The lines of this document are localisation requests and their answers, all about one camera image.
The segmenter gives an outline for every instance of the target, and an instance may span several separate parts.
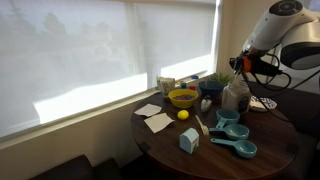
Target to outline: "white plate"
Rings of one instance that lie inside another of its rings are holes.
[[[274,109],[277,107],[277,103],[272,101],[269,98],[260,98],[264,105],[267,106],[268,109]],[[266,112],[267,109],[261,104],[259,99],[255,96],[251,97],[250,101],[250,109],[254,111]]]

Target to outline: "dark floor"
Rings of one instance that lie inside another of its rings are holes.
[[[144,155],[122,167],[121,173],[125,180],[180,180],[176,174],[163,170]]]
[[[314,161],[309,168],[306,180],[320,180],[320,152],[317,152]],[[125,180],[184,180],[185,178],[165,171],[154,162],[142,155],[121,168]]]

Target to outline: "measuring spoon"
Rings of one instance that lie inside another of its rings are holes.
[[[237,153],[244,158],[252,158],[257,153],[257,146],[248,140],[230,141],[224,139],[211,138],[212,143],[234,146]]]
[[[249,136],[249,129],[241,124],[230,124],[224,128],[209,128],[209,132],[225,132],[231,140],[247,139]]]

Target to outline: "blue container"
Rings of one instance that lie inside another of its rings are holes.
[[[218,81],[201,81],[198,86],[202,97],[209,95],[211,98],[215,98],[221,94],[225,84]]]

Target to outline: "cup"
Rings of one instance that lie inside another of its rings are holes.
[[[160,79],[160,91],[164,98],[168,97],[170,91],[175,88],[176,82],[174,78],[161,78]]]
[[[222,129],[226,125],[237,124],[239,122],[240,114],[237,111],[218,109],[216,114],[218,120],[216,128]]]

